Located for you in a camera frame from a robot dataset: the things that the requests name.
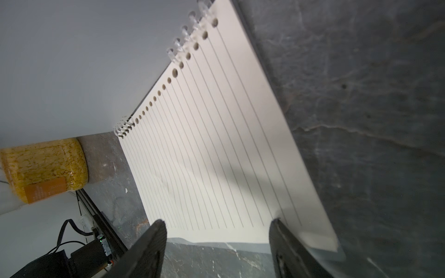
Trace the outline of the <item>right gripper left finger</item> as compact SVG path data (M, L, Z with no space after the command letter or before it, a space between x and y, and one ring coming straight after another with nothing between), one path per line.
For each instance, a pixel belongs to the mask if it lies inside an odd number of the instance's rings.
M106 278L159 278L167 243L163 220L156 220L125 253Z

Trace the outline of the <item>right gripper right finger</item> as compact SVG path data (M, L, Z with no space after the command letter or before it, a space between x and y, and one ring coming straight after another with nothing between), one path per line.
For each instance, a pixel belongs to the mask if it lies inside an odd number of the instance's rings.
M332 278L280 219L271 222L269 242L277 278Z

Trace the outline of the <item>white lined spiral notebook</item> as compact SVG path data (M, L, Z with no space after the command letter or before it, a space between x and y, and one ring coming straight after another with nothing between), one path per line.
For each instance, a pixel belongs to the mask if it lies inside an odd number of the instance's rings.
M232 1L199 1L170 64L114 130L168 239L268 252L281 220L317 259L345 258Z

